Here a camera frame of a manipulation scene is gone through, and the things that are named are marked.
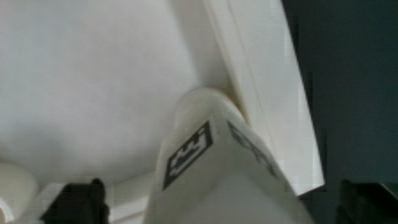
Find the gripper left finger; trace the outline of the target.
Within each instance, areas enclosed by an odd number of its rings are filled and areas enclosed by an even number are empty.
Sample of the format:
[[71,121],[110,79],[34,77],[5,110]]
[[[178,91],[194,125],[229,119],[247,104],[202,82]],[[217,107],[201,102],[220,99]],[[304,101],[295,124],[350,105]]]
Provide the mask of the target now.
[[69,183],[57,195],[39,220],[44,224],[108,224],[110,208],[105,203],[105,184]]

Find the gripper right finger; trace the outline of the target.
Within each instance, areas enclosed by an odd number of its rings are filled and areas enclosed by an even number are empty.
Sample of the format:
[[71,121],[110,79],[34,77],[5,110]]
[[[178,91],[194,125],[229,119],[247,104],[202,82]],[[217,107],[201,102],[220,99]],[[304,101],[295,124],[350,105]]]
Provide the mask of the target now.
[[398,183],[341,181],[336,224],[398,224]]

